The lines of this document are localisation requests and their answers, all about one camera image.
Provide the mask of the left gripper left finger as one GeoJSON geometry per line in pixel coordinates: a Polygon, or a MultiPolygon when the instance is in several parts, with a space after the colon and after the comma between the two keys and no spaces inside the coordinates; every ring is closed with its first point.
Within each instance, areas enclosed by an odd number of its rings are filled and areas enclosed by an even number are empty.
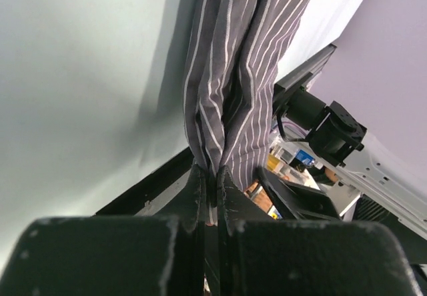
{"type": "Polygon", "coordinates": [[[38,219],[1,276],[2,295],[202,295],[205,174],[152,216],[38,219]]]}

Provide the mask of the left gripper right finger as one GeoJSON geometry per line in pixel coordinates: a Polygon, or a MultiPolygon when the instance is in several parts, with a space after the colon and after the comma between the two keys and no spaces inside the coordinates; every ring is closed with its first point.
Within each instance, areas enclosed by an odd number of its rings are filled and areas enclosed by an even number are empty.
{"type": "Polygon", "coordinates": [[[421,295],[397,238],[372,222],[275,220],[218,184],[222,295],[421,295]]]}

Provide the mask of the grey striped boxer underwear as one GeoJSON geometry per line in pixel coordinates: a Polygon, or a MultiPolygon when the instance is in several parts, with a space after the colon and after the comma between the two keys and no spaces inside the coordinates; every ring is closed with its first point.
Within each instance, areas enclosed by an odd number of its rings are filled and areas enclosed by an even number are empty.
{"type": "Polygon", "coordinates": [[[247,189],[265,164],[278,63],[310,0],[197,0],[183,80],[185,135],[209,188],[247,189]]]}

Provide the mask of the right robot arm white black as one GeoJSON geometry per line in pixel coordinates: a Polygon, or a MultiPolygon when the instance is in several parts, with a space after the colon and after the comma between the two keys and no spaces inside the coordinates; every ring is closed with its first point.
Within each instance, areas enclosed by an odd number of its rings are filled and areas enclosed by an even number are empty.
{"type": "Polygon", "coordinates": [[[284,93],[283,116],[309,133],[299,146],[346,184],[426,237],[426,177],[393,155],[338,102],[326,105],[303,90],[284,93]]]}

